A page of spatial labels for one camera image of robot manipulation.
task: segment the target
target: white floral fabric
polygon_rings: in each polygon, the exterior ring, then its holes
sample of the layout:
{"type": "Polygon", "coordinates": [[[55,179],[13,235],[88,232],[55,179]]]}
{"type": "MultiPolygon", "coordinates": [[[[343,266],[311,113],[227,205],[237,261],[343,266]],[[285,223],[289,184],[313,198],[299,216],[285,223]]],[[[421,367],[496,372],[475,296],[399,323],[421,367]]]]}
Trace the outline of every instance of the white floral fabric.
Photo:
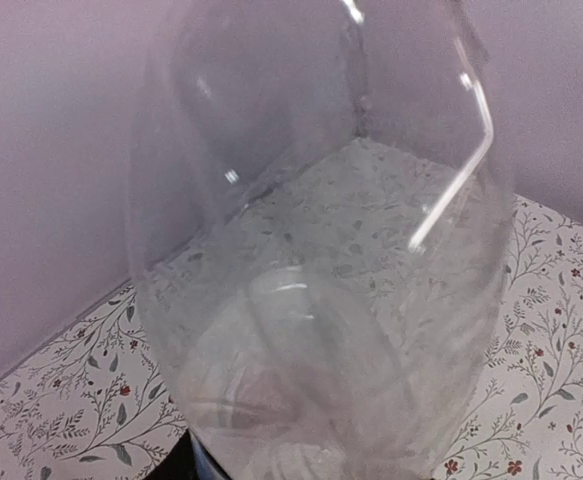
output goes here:
{"type": "MultiPolygon", "coordinates": [[[[583,480],[583,226],[524,199],[514,224],[501,320],[438,480],[583,480]]],[[[134,302],[122,288],[0,382],[0,478],[141,479],[172,448],[186,425],[134,302]]]]}

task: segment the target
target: transparent plastic cup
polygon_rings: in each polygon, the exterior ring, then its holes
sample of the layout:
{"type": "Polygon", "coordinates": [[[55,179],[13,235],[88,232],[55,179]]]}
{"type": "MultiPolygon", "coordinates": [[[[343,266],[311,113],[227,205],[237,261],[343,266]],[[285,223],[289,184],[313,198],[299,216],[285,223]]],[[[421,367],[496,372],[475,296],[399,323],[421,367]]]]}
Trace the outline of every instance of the transparent plastic cup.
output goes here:
{"type": "Polygon", "coordinates": [[[443,457],[508,238],[485,58],[455,1],[174,4],[129,255],[160,371],[227,475],[424,479],[443,457]]]}

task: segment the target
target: lavender wall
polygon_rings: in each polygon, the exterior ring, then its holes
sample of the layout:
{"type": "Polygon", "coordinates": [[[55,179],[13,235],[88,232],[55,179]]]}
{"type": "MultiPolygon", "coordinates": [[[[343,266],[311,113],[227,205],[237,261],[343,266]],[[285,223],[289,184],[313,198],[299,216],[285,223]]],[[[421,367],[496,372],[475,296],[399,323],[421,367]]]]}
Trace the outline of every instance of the lavender wall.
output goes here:
{"type": "MultiPolygon", "coordinates": [[[[128,128],[169,1],[0,2],[0,375],[126,277],[128,128]]],[[[518,190],[583,221],[583,2],[467,1],[518,190]]]]}

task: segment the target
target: purple wall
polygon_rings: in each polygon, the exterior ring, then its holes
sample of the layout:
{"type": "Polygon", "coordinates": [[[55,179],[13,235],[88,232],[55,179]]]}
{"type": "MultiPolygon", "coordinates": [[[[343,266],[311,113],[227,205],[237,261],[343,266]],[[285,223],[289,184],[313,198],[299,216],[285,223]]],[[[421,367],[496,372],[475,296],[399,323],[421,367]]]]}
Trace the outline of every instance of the purple wall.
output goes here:
{"type": "MultiPolygon", "coordinates": [[[[0,2],[0,375],[126,277],[123,186],[169,0],[0,2]]],[[[583,221],[583,2],[468,0],[520,193],[583,221]]]]}

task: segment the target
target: wall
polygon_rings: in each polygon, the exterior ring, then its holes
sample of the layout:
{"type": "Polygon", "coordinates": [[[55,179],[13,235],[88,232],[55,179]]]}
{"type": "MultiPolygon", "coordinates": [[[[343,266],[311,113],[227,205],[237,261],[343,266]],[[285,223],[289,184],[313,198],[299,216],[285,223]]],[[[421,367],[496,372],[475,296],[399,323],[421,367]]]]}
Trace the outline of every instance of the wall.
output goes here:
{"type": "MultiPolygon", "coordinates": [[[[123,186],[169,0],[0,2],[0,375],[126,277],[123,186]]],[[[520,193],[583,221],[583,2],[468,0],[520,193]]]]}
{"type": "Polygon", "coordinates": [[[0,1],[0,375],[126,277],[128,129],[167,4],[0,1]]]}

